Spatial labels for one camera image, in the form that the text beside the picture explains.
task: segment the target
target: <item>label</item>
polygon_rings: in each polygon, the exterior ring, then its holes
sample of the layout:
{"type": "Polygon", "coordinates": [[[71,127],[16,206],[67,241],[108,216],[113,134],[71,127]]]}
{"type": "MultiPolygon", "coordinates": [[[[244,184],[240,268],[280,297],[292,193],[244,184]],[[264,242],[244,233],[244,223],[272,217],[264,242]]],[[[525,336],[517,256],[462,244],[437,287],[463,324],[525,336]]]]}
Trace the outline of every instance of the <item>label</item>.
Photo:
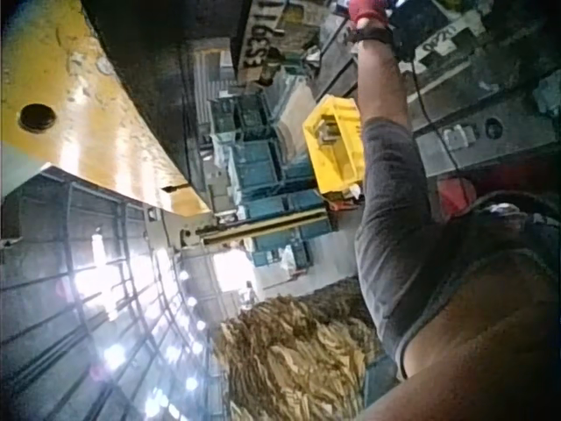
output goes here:
{"type": "Polygon", "coordinates": [[[244,41],[239,55],[238,73],[241,82],[259,79],[282,12],[284,1],[253,1],[245,24],[244,41]]]}

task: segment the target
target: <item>wrist strap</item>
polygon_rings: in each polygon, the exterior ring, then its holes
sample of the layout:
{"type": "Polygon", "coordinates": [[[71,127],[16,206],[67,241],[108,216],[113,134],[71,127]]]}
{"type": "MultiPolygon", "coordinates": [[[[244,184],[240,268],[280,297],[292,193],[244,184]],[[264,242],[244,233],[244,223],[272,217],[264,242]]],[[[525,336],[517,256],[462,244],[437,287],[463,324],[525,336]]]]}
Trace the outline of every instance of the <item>wrist strap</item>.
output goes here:
{"type": "Polygon", "coordinates": [[[375,40],[391,47],[394,46],[392,31],[389,28],[377,28],[375,26],[365,26],[352,31],[347,40],[353,44],[365,40],[375,40]]]}

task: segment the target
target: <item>stacked crates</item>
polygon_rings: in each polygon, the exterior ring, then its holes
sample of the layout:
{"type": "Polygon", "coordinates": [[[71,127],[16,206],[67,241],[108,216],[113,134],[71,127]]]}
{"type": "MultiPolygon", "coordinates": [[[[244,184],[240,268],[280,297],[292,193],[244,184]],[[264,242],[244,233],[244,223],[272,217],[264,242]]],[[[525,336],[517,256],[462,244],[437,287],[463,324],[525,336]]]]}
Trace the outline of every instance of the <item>stacked crates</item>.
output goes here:
{"type": "MultiPolygon", "coordinates": [[[[289,165],[283,160],[277,132],[261,94],[230,96],[210,101],[215,150],[226,157],[231,194],[245,220],[277,218],[324,207],[316,192],[316,178],[308,156],[289,165]]],[[[327,219],[252,238],[256,266],[269,263],[268,255],[293,245],[298,265],[311,264],[304,241],[327,232],[327,219]]]]}

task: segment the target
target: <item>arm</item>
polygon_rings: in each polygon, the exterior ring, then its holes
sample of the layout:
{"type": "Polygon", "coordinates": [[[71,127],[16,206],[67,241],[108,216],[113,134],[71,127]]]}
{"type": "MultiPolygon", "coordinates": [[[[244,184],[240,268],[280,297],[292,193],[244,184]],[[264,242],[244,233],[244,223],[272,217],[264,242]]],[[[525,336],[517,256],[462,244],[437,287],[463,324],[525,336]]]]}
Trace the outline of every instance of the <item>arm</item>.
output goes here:
{"type": "MultiPolygon", "coordinates": [[[[357,27],[384,28],[385,24],[361,18],[357,27]]],[[[362,124],[386,118],[411,130],[405,88],[392,49],[379,41],[359,44],[359,109],[362,124]]]]}
{"type": "MultiPolygon", "coordinates": [[[[376,7],[378,2],[352,0],[350,13],[353,17],[352,6],[376,7]]],[[[385,25],[383,19],[354,17],[359,26],[385,25]]],[[[359,109],[366,164],[366,205],[356,242],[359,279],[378,335],[401,363],[404,328],[394,326],[412,313],[401,298],[406,290],[418,296],[423,288],[415,278],[438,242],[440,227],[431,218],[426,174],[411,136],[396,59],[389,46],[376,40],[359,45],[359,109]]]]}

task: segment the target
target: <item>concrete floor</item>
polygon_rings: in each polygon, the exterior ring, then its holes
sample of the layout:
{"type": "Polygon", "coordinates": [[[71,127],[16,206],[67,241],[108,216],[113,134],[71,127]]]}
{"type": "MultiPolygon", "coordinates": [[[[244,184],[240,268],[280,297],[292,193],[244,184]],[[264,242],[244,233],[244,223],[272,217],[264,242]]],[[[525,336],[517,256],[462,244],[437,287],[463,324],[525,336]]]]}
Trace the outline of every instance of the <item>concrete floor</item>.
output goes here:
{"type": "Polygon", "coordinates": [[[273,296],[301,296],[357,273],[354,236],[362,210],[338,216],[338,230],[309,242],[314,266],[296,281],[285,282],[287,272],[279,263],[256,268],[256,290],[260,299],[273,296]]]}

